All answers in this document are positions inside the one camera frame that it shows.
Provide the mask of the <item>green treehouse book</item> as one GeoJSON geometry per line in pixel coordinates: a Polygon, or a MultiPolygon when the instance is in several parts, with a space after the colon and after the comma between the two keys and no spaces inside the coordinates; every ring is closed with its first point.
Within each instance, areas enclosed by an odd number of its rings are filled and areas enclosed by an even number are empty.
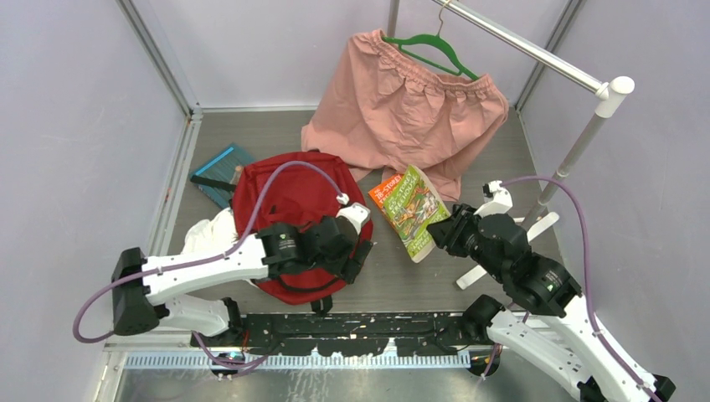
{"type": "Polygon", "coordinates": [[[414,263],[420,263],[435,248],[427,227],[450,217],[434,184],[413,165],[384,198],[383,212],[414,263]]]}

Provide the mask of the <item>red backpack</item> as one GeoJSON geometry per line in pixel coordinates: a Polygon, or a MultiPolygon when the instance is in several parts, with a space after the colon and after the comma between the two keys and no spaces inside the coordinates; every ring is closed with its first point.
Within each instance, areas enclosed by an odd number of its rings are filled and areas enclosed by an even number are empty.
{"type": "Polygon", "coordinates": [[[331,154],[291,152],[244,168],[232,198],[235,227],[265,242],[270,265],[252,285],[286,304],[310,304],[320,316],[330,312],[332,294],[349,285],[332,267],[373,235],[371,222],[357,234],[336,217],[340,193],[365,203],[347,164],[331,154]]]}

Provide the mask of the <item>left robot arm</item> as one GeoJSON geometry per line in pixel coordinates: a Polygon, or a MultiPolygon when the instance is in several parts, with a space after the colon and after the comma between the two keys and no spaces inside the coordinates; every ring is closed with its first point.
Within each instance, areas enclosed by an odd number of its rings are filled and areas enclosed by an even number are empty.
{"type": "Polygon", "coordinates": [[[322,299],[335,283],[357,277],[372,247],[370,227],[368,212],[346,208],[306,229],[273,224],[221,252],[146,256],[138,247],[123,250],[111,277],[113,333],[132,336],[165,325],[235,345],[244,323],[234,302],[192,300],[188,293],[224,282],[280,283],[326,273],[330,279],[321,285],[287,287],[322,299]]]}

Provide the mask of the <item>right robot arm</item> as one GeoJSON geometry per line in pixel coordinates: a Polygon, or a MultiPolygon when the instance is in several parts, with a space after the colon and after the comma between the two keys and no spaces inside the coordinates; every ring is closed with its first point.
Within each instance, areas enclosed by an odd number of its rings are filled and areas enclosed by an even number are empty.
{"type": "Polygon", "coordinates": [[[437,247],[470,257],[518,306],[562,339],[558,345],[518,320],[491,296],[478,297],[462,323],[473,342],[498,343],[525,358],[577,401],[668,401],[676,385],[643,369],[626,352],[610,352],[603,326],[587,311],[579,283],[556,260],[532,250],[527,233],[507,214],[476,215],[457,204],[427,228],[437,247]]]}

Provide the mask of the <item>orange treehouse book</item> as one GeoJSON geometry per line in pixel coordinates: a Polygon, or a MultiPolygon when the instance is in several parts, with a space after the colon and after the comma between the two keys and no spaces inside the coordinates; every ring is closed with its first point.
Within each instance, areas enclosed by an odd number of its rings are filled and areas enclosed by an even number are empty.
{"type": "Polygon", "coordinates": [[[368,191],[368,195],[379,209],[383,208],[384,201],[394,191],[402,177],[401,173],[396,173],[368,191]]]}

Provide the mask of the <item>white crumpled cloth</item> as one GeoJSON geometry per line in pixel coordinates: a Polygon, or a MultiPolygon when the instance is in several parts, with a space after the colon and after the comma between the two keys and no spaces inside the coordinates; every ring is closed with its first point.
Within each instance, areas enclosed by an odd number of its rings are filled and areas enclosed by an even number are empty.
{"type": "Polygon", "coordinates": [[[202,219],[194,224],[184,237],[181,254],[224,251],[239,239],[234,222],[234,211],[226,208],[212,219],[202,219]]]}

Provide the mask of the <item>pink skirt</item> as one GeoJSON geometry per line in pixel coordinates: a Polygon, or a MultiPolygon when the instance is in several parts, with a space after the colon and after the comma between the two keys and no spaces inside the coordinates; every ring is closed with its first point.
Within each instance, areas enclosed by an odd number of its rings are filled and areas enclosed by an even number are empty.
{"type": "Polygon", "coordinates": [[[445,201],[508,117],[507,98],[489,75],[436,74],[383,39],[383,31],[347,39],[310,121],[301,150],[340,157],[357,180],[420,168],[445,201]]]}

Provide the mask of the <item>blue book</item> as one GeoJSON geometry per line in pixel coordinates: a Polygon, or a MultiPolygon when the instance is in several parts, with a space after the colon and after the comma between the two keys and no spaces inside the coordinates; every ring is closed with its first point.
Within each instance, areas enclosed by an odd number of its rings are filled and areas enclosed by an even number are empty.
{"type": "Polygon", "coordinates": [[[242,170],[253,162],[255,158],[249,152],[231,143],[204,165],[190,172],[189,182],[221,209],[230,208],[242,170]]]}

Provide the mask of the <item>green clothes hanger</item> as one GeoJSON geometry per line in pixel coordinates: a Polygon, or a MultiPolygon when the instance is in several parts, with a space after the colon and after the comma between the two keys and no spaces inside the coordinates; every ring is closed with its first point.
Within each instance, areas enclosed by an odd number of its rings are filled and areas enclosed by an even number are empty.
{"type": "Polygon", "coordinates": [[[440,36],[441,30],[444,26],[444,19],[442,14],[445,8],[449,5],[449,3],[450,1],[445,1],[444,4],[440,7],[440,11],[437,13],[439,25],[436,33],[420,33],[406,39],[384,35],[381,37],[381,39],[385,43],[394,45],[401,54],[407,55],[411,59],[418,60],[421,63],[427,64],[428,66],[434,67],[449,75],[457,77],[465,76],[472,81],[477,81],[480,79],[480,77],[461,63],[456,51],[453,49],[451,44],[440,36]],[[447,58],[447,60],[451,63],[454,69],[449,69],[442,64],[436,63],[431,59],[425,58],[421,54],[416,54],[415,52],[409,51],[408,47],[412,46],[426,46],[435,49],[447,58]]]}

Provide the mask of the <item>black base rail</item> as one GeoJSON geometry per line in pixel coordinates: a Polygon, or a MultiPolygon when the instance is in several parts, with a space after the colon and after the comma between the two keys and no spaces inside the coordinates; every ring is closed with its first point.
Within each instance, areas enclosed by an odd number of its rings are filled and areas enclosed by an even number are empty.
{"type": "Polygon", "coordinates": [[[203,336],[209,348],[246,348],[254,354],[378,356],[389,343],[398,357],[449,356],[468,348],[491,352],[493,342],[465,327],[460,312],[250,313],[235,329],[203,336]]]}

